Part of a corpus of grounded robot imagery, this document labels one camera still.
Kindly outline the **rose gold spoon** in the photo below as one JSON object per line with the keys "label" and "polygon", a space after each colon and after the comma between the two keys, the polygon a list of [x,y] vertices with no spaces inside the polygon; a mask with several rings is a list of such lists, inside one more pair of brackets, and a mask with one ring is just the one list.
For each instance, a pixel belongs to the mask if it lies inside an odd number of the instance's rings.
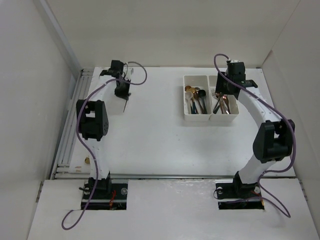
{"label": "rose gold spoon", "polygon": [[184,87],[184,91],[187,92],[190,88],[191,88],[190,85],[186,85],[186,86]]}

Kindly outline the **black spoon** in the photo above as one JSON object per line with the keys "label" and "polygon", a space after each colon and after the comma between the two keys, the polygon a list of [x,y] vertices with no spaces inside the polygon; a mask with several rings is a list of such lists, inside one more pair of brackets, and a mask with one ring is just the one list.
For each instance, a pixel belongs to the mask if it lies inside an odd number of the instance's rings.
{"label": "black spoon", "polygon": [[198,96],[202,101],[204,113],[207,114],[208,112],[207,112],[207,107],[206,107],[206,91],[204,89],[200,89],[198,91]]}

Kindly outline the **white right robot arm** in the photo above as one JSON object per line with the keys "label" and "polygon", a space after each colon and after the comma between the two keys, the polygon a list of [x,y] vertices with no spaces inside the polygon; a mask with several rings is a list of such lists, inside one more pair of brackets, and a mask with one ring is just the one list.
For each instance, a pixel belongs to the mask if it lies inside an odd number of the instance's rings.
{"label": "white right robot arm", "polygon": [[292,154],[295,124],[292,120],[285,120],[266,102],[255,81],[246,79],[243,62],[228,59],[226,64],[226,71],[218,73],[216,92],[234,96],[258,127],[252,144],[253,155],[236,173],[234,178],[237,181],[231,185],[232,193],[243,197],[250,191],[250,185],[256,184],[272,165]]}

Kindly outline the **rose gold fork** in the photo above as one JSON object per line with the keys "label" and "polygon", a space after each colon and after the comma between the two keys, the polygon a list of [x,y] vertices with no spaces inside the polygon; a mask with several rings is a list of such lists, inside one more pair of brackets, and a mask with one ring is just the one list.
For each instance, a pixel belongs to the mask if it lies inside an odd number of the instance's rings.
{"label": "rose gold fork", "polygon": [[215,104],[215,107],[213,109],[213,113],[217,114],[218,111],[220,110],[222,114],[225,114],[225,108],[224,108],[224,104],[223,104],[223,96],[221,94],[217,94],[217,102]]}

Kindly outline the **copper brown fork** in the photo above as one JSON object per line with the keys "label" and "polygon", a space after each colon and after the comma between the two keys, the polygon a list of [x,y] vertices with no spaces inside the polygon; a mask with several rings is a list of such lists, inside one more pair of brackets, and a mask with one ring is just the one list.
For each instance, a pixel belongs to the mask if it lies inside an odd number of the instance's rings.
{"label": "copper brown fork", "polygon": [[222,97],[222,102],[223,102],[223,106],[224,106],[224,112],[226,114],[230,114],[231,113],[231,110],[230,110],[230,105],[229,105],[229,99],[228,99],[228,96],[227,95],[224,95]]}

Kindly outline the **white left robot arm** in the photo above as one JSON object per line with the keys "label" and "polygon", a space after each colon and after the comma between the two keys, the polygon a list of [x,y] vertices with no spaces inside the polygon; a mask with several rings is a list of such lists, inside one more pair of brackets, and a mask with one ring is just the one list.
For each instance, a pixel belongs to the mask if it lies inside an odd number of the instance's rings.
{"label": "white left robot arm", "polygon": [[103,69],[99,74],[100,77],[110,79],[99,83],[85,99],[76,102],[76,135],[91,156],[88,184],[90,188],[95,186],[94,192],[103,199],[112,192],[112,186],[108,183],[110,168],[103,151],[104,140],[109,131],[107,96],[114,95],[127,102],[131,96],[132,73],[128,62],[112,60],[110,68]]}

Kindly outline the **green handled gold spoon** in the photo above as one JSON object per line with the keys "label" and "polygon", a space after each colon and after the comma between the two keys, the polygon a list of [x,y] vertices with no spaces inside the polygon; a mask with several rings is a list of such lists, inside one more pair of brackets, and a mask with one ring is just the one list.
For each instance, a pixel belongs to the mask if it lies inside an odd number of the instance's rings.
{"label": "green handled gold spoon", "polygon": [[87,164],[87,165],[89,165],[90,164],[90,158],[87,156],[86,158],[85,158],[85,160],[84,160],[84,163],[85,164]]}

